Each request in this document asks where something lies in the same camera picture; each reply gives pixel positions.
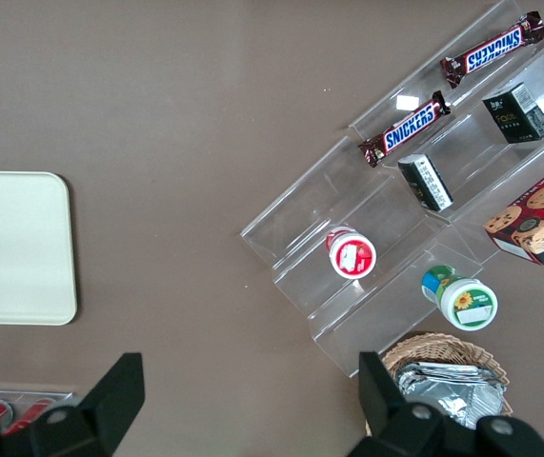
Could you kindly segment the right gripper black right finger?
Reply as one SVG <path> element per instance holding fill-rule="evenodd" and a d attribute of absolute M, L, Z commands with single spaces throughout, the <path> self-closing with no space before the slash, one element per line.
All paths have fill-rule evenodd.
<path fill-rule="evenodd" d="M 485 416 L 469 429 L 407 402 L 376 352 L 359 354 L 358 395 L 372 434 L 351 456 L 544 456 L 544 439 L 519 419 Z"/>

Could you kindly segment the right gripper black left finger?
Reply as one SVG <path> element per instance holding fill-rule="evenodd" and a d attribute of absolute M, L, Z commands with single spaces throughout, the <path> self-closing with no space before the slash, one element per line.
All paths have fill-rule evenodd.
<path fill-rule="evenodd" d="M 0 456 L 112 456 L 145 402 L 142 354 L 126 352 L 76 406 L 3 436 Z"/>

